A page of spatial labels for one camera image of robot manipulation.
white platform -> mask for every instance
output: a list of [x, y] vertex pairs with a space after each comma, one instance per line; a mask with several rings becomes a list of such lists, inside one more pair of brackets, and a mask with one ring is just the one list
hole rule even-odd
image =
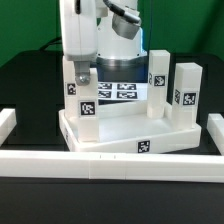
[[[162, 119], [148, 118], [146, 106], [146, 101], [99, 106], [98, 143], [78, 142], [76, 120], [66, 120], [64, 110], [59, 112], [60, 128], [70, 151], [74, 152], [165, 153], [199, 146], [199, 125], [175, 130], [170, 121], [171, 105], [166, 104]], [[149, 142], [148, 150], [139, 149], [141, 142]]]

black table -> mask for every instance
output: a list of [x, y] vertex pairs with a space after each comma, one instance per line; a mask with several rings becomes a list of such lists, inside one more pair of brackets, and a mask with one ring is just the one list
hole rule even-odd
[[[58, 123], [64, 108], [61, 62], [61, 52], [27, 51], [0, 68], [0, 109], [16, 108], [18, 123], [3, 148], [68, 151]], [[198, 148], [176, 153], [219, 155], [206, 124], [208, 113], [224, 112], [224, 62], [208, 54], [172, 54], [168, 102], [175, 64], [182, 62], [203, 67], [197, 117], [202, 138]], [[109, 80], [113, 71], [98, 67], [99, 79], [146, 82], [147, 66], [134, 69], [137, 75]], [[215, 183], [0, 178], [0, 198], [4, 224], [224, 223], [224, 185]]]

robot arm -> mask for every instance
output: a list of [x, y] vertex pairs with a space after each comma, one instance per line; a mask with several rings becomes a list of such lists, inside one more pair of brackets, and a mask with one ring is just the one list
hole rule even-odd
[[74, 62], [78, 85], [88, 85], [90, 82], [90, 62], [97, 53], [96, 6], [102, 7], [102, 2], [116, 14], [113, 29], [118, 35], [131, 39], [133, 35], [130, 33], [133, 32], [127, 30], [134, 28], [137, 33], [140, 27], [138, 16], [109, 0], [60, 0], [64, 56], [66, 60]]

white block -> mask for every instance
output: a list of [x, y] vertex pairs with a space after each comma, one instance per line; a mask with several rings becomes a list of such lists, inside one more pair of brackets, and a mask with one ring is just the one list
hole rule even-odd
[[149, 55], [149, 73], [167, 75], [170, 53], [166, 50], [152, 50]]
[[90, 179], [125, 179], [125, 154], [90, 153]]
[[218, 150], [224, 155], [224, 119], [221, 114], [209, 114], [207, 130]]
[[16, 126], [14, 109], [3, 109], [0, 113], [0, 146]]
[[86, 153], [0, 151], [0, 176], [89, 178]]
[[128, 154], [126, 179], [223, 182], [224, 159], [218, 156]]
[[170, 53], [165, 50], [150, 51], [147, 115], [162, 118], [166, 104]]
[[202, 67], [195, 63], [176, 65], [172, 123], [175, 129], [195, 128]]

